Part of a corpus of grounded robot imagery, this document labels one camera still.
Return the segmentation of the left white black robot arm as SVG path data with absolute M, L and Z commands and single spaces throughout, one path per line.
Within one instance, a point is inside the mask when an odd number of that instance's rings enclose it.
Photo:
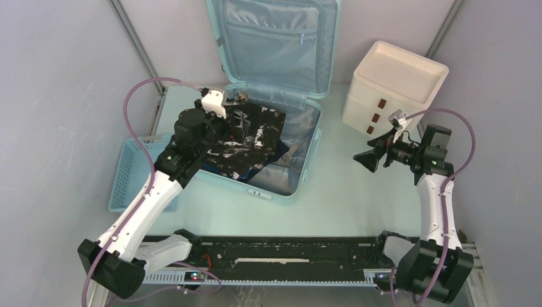
M 141 191 L 115 223 L 95 241 L 85 239 L 78 254 L 87 277 L 83 306 L 105 306 L 109 293 L 132 296 L 145 277 L 175 262 L 197 265 L 202 249 L 193 234 L 181 231 L 150 246 L 141 243 L 164 209 L 201 169 L 207 152 L 229 134 L 225 111 L 182 111 L 164 151 L 151 162 Z

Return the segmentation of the blue white red garment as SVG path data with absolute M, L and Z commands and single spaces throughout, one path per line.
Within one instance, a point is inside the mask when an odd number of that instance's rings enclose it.
M 204 164 L 201 169 L 215 175 L 246 183 L 262 171 L 264 167 L 267 167 L 270 164 L 272 163 L 265 162 L 263 164 L 252 166 L 246 164 L 232 164 L 221 167 Z

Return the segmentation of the light blue ribbed suitcase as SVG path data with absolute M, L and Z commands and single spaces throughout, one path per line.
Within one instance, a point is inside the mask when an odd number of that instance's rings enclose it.
M 208 1 L 229 97 L 286 114 L 281 160 L 250 180 L 197 176 L 274 203 L 293 203 L 307 180 L 321 136 L 318 100 L 330 90 L 339 1 Z

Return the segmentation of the black white patterned garment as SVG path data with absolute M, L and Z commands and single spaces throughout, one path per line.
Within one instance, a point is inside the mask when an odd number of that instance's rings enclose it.
M 209 149 L 204 164 L 221 167 L 232 164 L 252 166 L 268 162 L 281 141 L 286 113 L 250 102 L 228 104 L 227 107 L 235 108 L 236 118 L 241 120 L 244 140 L 218 140 Z

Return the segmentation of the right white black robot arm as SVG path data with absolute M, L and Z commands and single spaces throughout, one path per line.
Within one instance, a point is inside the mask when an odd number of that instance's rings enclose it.
M 383 231 L 371 257 L 379 267 L 395 267 L 393 284 L 420 298 L 452 303 L 474 267 L 474 257 L 463 251 L 454 227 L 453 173 L 446 162 L 451 130 L 429 125 L 420 142 L 404 142 L 396 129 L 367 142 L 370 150 L 353 156 L 370 172 L 394 161 L 410 168 L 421 204 L 421 234 L 417 242 Z

